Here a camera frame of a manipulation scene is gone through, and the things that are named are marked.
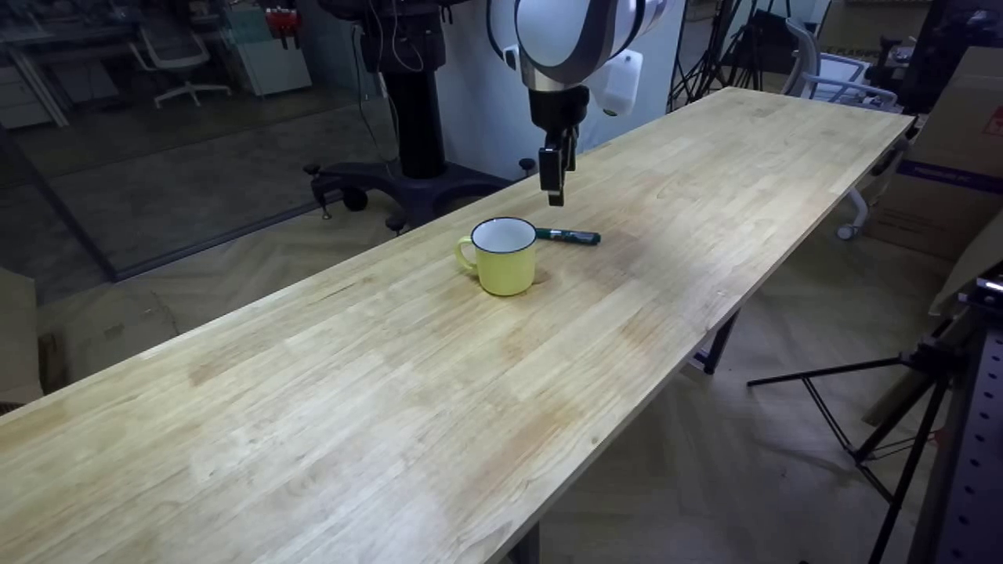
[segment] floor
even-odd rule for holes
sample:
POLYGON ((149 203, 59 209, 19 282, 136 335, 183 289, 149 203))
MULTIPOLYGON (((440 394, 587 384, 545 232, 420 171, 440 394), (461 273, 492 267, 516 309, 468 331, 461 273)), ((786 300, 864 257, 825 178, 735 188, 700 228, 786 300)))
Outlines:
MULTIPOLYGON (((210 323, 386 239, 390 203, 308 215, 119 285, 51 297, 42 331, 67 345, 72 379, 210 323)), ((679 371, 650 410, 545 510, 548 564, 864 560, 885 503, 827 437, 798 386, 747 391, 750 376, 891 356, 929 331, 948 267, 878 241, 834 241, 825 224, 744 309, 717 376, 679 371)), ((893 372, 820 386, 846 426, 893 372)), ((907 560, 922 504, 910 496, 891 542, 907 560)))
MULTIPOLYGON (((69 128, 14 139, 119 273, 310 207, 308 163, 393 157, 386 103, 324 88, 206 97, 202 109, 183 102, 72 112, 69 128)), ((29 168, 3 163, 14 157, 0 150, 0 263, 38 279, 42 300, 100 285, 96 263, 26 178, 29 168)))

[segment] table leg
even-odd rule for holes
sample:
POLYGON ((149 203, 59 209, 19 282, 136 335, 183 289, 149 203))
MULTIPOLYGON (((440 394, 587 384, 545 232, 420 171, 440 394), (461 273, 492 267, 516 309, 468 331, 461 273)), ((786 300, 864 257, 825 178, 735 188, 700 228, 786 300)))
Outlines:
POLYGON ((45 86, 45 79, 38 76, 36 63, 22 54, 22 51, 5 51, 11 59, 19 66, 22 79, 32 86, 38 103, 51 112, 51 119, 67 128, 67 112, 55 103, 55 97, 51 94, 51 88, 45 86))
POLYGON ((532 527, 511 552, 511 564, 540 564, 540 527, 532 527))
POLYGON ((741 314, 727 318, 727 323, 716 332, 711 351, 694 356, 694 360, 700 364, 700 371, 702 371, 704 376, 716 376, 738 318, 741 318, 741 314))

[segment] chair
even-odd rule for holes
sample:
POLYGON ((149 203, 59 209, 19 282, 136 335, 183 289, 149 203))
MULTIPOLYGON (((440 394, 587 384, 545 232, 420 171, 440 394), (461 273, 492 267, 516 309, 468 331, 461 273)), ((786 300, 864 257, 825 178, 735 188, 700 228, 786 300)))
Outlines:
POLYGON ((233 97, 230 86, 195 86, 191 83, 191 73, 210 63, 210 51, 187 28, 179 28, 170 18, 153 18, 139 28, 139 37, 141 37, 141 47, 139 44, 129 44, 129 47, 145 73, 183 79, 179 88, 170 88, 153 97, 157 109, 171 97, 191 97, 195 106, 202 106, 198 94, 215 92, 215 94, 233 97))
MULTIPOLYGON (((901 112, 893 92, 870 88, 863 83, 868 63, 820 54, 815 35, 792 18, 786 18, 786 33, 796 37, 796 63, 783 86, 786 97, 901 112)), ((860 228, 868 224, 868 201, 860 195, 860 188, 851 193, 851 203, 856 215, 846 226, 836 228, 842 241, 856 239, 860 228)))

